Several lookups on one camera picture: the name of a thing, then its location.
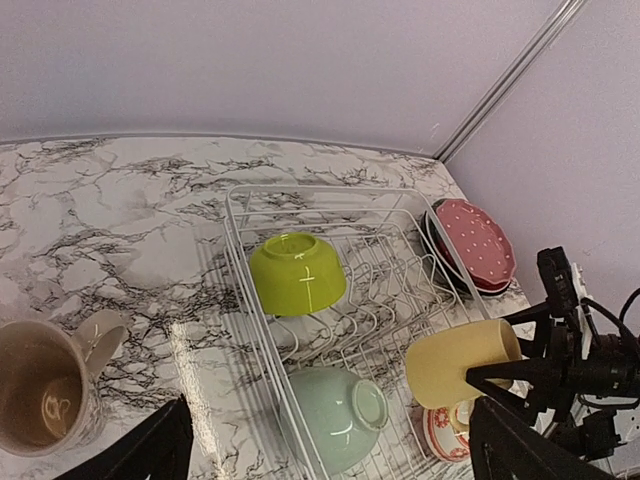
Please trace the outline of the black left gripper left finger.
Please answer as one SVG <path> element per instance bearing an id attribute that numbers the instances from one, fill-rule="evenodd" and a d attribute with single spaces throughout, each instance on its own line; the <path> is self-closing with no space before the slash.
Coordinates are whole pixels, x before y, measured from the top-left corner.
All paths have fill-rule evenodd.
<path id="1" fill-rule="evenodd" d="M 191 412 L 181 395 L 56 480 L 186 479 L 193 440 Z"/>

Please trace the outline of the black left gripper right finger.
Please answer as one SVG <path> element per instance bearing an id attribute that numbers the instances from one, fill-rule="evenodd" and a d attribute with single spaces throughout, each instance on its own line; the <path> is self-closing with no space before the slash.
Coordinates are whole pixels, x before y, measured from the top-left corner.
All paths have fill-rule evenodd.
<path id="1" fill-rule="evenodd" d="M 476 400 L 469 446 L 476 479 L 611 479 L 550 442 L 493 399 Z"/>

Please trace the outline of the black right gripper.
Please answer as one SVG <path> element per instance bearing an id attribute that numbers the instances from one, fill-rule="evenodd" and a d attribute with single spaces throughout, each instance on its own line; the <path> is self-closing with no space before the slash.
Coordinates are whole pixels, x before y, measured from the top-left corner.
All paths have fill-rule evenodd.
<path id="1" fill-rule="evenodd" d="M 532 340 L 518 337 L 522 355 L 532 359 L 469 368 L 466 382 L 503 406 L 529 407 L 530 424 L 553 410 L 551 438 L 574 455 L 611 456 L 622 445 L 616 413 L 639 406 L 639 338 L 625 324 L 626 309 L 597 312 L 618 328 L 617 335 L 599 335 L 589 309 L 556 323 L 546 301 L 504 316 L 512 328 L 534 324 Z M 502 380 L 528 382 L 529 400 L 500 387 Z"/>

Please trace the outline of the orange rimmed white bowl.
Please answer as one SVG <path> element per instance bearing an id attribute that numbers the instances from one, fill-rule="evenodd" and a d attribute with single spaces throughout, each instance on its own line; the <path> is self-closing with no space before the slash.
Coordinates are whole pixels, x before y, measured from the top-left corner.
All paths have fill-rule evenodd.
<path id="1" fill-rule="evenodd" d="M 474 403 L 465 400 L 449 407 L 424 410 L 425 441 L 439 460 L 459 463 L 470 458 L 469 429 Z"/>

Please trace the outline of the yellow mug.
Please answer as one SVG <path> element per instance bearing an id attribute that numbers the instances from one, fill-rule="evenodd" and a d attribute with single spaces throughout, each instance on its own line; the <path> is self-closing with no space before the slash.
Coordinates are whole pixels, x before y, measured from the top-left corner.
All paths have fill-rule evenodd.
<path id="1" fill-rule="evenodd" d="M 406 377 L 418 404 L 438 409 L 482 394 L 466 382 L 468 369 L 521 358 L 518 338 L 506 320 L 475 321 L 412 343 L 406 353 Z"/>

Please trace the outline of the pink polka dot plate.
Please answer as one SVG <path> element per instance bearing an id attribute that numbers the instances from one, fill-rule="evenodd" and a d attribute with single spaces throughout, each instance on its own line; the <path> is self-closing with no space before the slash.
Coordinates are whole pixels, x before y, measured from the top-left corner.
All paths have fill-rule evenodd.
<path id="1" fill-rule="evenodd" d="M 513 279 L 513 247 L 501 227 L 480 207 L 448 198 L 434 211 L 477 287 L 502 289 Z"/>

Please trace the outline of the patterned cream mug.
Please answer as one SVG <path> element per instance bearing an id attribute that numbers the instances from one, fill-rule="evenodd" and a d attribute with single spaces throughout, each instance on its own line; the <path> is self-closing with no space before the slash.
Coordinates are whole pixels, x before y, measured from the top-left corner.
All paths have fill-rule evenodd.
<path id="1" fill-rule="evenodd" d="M 127 333 L 104 309 L 69 334 L 49 321 L 1 326 L 1 449 L 39 457 L 85 446 L 105 424 L 97 380 Z"/>

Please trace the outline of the red plate with teal flower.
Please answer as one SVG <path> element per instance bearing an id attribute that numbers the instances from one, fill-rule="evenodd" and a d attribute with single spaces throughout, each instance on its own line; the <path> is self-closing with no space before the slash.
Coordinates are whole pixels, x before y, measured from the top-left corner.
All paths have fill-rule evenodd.
<path id="1" fill-rule="evenodd" d="M 421 219 L 421 231 L 426 236 L 426 241 L 423 241 L 424 248 L 430 247 L 436 257 L 443 265 L 444 271 L 447 273 L 448 278 L 457 290 L 465 294 L 471 294 L 471 291 L 465 282 L 463 275 L 458 270 L 455 261 L 445 248 L 443 241 L 441 240 L 433 222 L 429 219 L 427 213 L 423 214 Z M 485 288 L 480 285 L 474 284 L 478 293 L 483 297 L 497 297 L 507 291 L 511 285 L 511 280 L 499 285 L 498 287 Z"/>

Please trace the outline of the light blue bowl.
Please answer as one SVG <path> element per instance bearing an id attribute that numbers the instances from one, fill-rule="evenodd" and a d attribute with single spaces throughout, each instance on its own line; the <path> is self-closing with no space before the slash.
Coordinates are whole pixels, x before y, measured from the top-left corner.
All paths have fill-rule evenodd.
<path id="1" fill-rule="evenodd" d="M 343 473 L 376 445 L 389 405 L 373 381 L 335 367 L 291 373 L 289 383 L 301 417 L 279 407 L 282 434 L 294 456 L 318 476 Z"/>

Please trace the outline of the lime green bowl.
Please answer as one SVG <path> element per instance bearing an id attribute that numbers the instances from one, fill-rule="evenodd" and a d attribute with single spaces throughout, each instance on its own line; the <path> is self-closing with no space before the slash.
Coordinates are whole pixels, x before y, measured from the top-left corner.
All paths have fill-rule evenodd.
<path id="1" fill-rule="evenodd" d="M 266 314 L 303 316 L 337 303 L 347 288 L 337 251 L 306 232 L 267 239 L 249 260 L 251 277 Z"/>

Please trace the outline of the black striped cream plate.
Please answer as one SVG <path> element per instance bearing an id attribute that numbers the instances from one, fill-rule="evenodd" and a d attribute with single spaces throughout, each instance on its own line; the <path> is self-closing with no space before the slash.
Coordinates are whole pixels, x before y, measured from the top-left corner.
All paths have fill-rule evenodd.
<path id="1" fill-rule="evenodd" d="M 446 278 L 458 292 L 470 296 L 471 291 L 458 271 L 455 262 L 441 251 L 440 244 L 438 243 L 438 232 L 427 213 L 422 215 L 420 229 L 425 236 L 425 240 L 422 241 L 423 247 L 425 250 L 430 250 L 433 253 L 442 271 L 442 276 Z"/>

